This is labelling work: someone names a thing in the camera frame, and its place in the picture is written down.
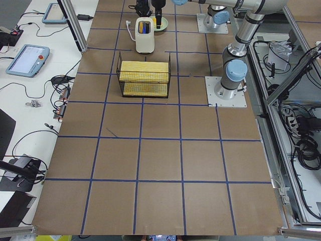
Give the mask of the yellow toast slice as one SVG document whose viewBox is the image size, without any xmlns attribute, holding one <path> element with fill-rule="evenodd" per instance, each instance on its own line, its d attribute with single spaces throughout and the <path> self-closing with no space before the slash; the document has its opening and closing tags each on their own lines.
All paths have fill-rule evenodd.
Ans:
<svg viewBox="0 0 321 241">
<path fill-rule="evenodd" d="M 145 22 L 144 21 L 140 21 L 138 24 L 138 32 L 140 34 L 145 34 Z"/>
</svg>

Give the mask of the far blue teach pendant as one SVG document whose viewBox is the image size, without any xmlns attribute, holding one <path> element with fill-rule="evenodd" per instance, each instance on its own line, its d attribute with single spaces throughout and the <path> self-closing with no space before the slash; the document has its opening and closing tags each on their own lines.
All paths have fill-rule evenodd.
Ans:
<svg viewBox="0 0 321 241">
<path fill-rule="evenodd" d="M 42 18 L 44 24 L 66 24 L 67 21 L 58 3 L 50 3 Z"/>
</svg>

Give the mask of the aluminium frame post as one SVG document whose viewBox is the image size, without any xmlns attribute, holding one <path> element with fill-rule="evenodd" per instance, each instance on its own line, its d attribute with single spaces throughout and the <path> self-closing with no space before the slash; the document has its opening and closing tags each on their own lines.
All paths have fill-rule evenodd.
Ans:
<svg viewBox="0 0 321 241">
<path fill-rule="evenodd" d="M 64 15 L 64 18 L 67 21 L 78 50 L 82 53 L 86 52 L 88 45 L 71 1 L 57 0 L 57 2 Z"/>
</svg>

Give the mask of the small metal clamp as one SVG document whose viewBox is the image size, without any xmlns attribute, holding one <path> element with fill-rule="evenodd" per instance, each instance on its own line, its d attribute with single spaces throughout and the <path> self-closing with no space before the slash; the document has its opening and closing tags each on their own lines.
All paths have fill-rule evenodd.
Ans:
<svg viewBox="0 0 321 241">
<path fill-rule="evenodd" d="M 42 105 L 38 100 L 32 99 L 30 100 L 30 102 L 26 102 L 25 106 L 38 108 L 38 107 L 41 107 Z"/>
</svg>

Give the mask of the near blue teach pendant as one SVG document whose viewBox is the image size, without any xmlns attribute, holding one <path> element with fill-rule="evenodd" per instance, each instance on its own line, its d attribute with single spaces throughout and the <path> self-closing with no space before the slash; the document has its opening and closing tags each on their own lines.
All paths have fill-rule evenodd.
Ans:
<svg viewBox="0 0 321 241">
<path fill-rule="evenodd" d="M 25 44 L 6 69 L 9 75 L 34 77 L 49 57 L 50 49 L 45 46 Z"/>
</svg>

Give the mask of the cream white toaster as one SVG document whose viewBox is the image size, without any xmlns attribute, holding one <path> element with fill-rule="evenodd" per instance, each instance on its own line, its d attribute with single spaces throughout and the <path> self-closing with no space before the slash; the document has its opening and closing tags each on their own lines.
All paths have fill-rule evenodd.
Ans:
<svg viewBox="0 0 321 241">
<path fill-rule="evenodd" d="M 138 32 L 140 21 L 145 22 L 145 34 Z M 140 54 L 150 54 L 154 51 L 154 25 L 150 17 L 139 17 L 135 23 L 135 45 Z"/>
</svg>

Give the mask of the crumpled white paper bag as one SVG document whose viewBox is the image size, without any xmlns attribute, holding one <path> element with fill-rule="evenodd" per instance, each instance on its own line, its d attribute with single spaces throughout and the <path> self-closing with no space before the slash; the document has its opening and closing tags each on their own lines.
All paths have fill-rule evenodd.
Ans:
<svg viewBox="0 0 321 241">
<path fill-rule="evenodd" d="M 268 43 L 269 53 L 267 64 L 271 67 L 274 64 L 276 70 L 285 71 L 289 65 L 289 57 L 292 48 L 287 41 Z"/>
</svg>

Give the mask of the aluminium side rail frame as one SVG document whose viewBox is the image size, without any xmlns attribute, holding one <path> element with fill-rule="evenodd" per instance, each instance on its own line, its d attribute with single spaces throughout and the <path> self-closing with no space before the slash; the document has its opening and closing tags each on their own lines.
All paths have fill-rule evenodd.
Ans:
<svg viewBox="0 0 321 241">
<path fill-rule="evenodd" d="M 285 71 L 267 64 L 268 43 L 281 41 L 292 48 Z M 288 224 L 320 228 L 320 1 L 268 15 L 248 53 Z"/>
</svg>

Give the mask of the black power adapter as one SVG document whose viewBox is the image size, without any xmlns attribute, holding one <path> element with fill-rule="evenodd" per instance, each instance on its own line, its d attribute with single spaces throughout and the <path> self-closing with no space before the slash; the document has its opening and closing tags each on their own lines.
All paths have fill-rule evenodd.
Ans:
<svg viewBox="0 0 321 241">
<path fill-rule="evenodd" d="M 89 20 L 93 19 L 93 17 L 90 15 L 78 14 L 77 19 L 81 20 L 81 21 L 89 21 Z"/>
</svg>

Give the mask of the light green plate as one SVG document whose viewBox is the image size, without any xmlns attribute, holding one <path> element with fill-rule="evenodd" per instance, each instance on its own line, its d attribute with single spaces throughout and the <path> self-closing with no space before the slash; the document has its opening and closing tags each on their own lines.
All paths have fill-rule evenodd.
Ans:
<svg viewBox="0 0 321 241">
<path fill-rule="evenodd" d="M 154 25 L 154 32 L 161 32 L 161 31 L 164 31 L 167 27 L 168 27 L 168 21 L 165 17 L 162 17 L 162 20 L 161 20 L 161 25 L 159 28 L 157 28 L 156 26 L 156 18 L 155 16 L 150 16 L 150 18 L 152 19 L 153 21 L 153 25 Z"/>
</svg>

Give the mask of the black electronics box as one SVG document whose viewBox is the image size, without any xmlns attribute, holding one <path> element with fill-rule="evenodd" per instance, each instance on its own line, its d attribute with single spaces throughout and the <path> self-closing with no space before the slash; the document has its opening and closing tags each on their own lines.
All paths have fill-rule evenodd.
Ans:
<svg viewBox="0 0 321 241">
<path fill-rule="evenodd" d="M 6 27 L 1 26 L 1 49 L 3 46 L 15 46 L 19 38 L 22 36 L 24 30 L 15 27 L 13 30 L 9 30 Z"/>
</svg>

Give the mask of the blue teach pendant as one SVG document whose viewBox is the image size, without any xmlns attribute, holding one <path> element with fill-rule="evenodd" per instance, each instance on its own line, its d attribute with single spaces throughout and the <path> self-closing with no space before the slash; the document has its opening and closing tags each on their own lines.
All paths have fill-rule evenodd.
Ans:
<svg viewBox="0 0 321 241">
<path fill-rule="evenodd" d="M 34 77 L 49 57 L 50 49 L 45 46 L 25 44 L 6 69 L 9 75 Z"/>
<path fill-rule="evenodd" d="M 66 24 L 67 21 L 58 3 L 50 3 L 42 18 L 44 24 Z"/>
</svg>

